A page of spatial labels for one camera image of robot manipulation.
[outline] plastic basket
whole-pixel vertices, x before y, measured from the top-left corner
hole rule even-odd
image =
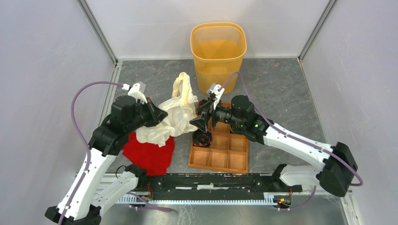
[[[233,72],[239,71],[246,49],[245,33],[237,24],[213,22],[195,27],[191,51],[200,92],[206,94],[212,83],[222,85]],[[225,86],[224,94],[232,92],[236,78]]]

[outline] red cloth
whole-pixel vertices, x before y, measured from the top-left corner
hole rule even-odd
[[[157,144],[138,142],[134,132],[130,134],[129,142],[122,149],[123,155],[134,165],[146,170],[148,176],[165,175],[171,163],[174,138],[170,137],[165,146],[159,147]]]

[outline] white plastic bag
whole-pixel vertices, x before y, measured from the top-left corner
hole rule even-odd
[[[192,94],[189,76],[181,72],[173,84],[172,98],[158,107],[168,113],[168,116],[155,127],[141,127],[136,130],[140,143],[153,143],[162,147],[170,136],[177,137],[198,128],[189,124],[196,118],[195,105],[198,97]]]

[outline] wooden tray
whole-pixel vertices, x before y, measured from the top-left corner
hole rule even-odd
[[[209,130],[213,135],[210,148],[201,148],[191,145],[188,166],[227,173],[247,173],[249,142],[244,135],[230,133],[230,125],[218,122]]]

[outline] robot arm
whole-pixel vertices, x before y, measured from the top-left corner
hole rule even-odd
[[[94,196],[97,187],[108,167],[115,160],[122,147],[128,142],[129,134],[142,126],[153,127],[159,124],[167,112],[157,108],[150,98],[143,94],[145,85],[136,83],[130,87],[128,95],[120,96],[112,103],[111,113],[96,128],[89,141],[91,160],[88,170],[85,170],[87,156],[75,181],[63,200],[47,209],[45,216],[53,222],[60,220],[66,209],[61,224],[66,225],[95,225],[99,224],[101,216],[128,191],[133,190],[138,178],[131,171],[125,171],[122,176]],[[73,201],[67,204],[73,192]]]
[[[191,120],[190,123],[202,132],[208,132],[208,126],[215,127],[217,122],[230,124],[232,128],[234,127],[245,135],[249,141],[279,148],[311,165],[279,165],[274,174],[278,174],[280,180],[286,185],[320,185],[333,195],[345,196],[354,175],[329,154],[305,144],[303,141],[334,153],[354,170],[357,170],[358,167],[348,146],[340,142],[336,146],[320,143],[295,134],[272,120],[267,119],[266,121],[255,112],[254,105],[247,96],[235,96],[231,100],[231,108],[222,107],[220,101],[222,93],[221,86],[213,84],[208,91],[209,99],[203,100],[198,108],[201,116]]]

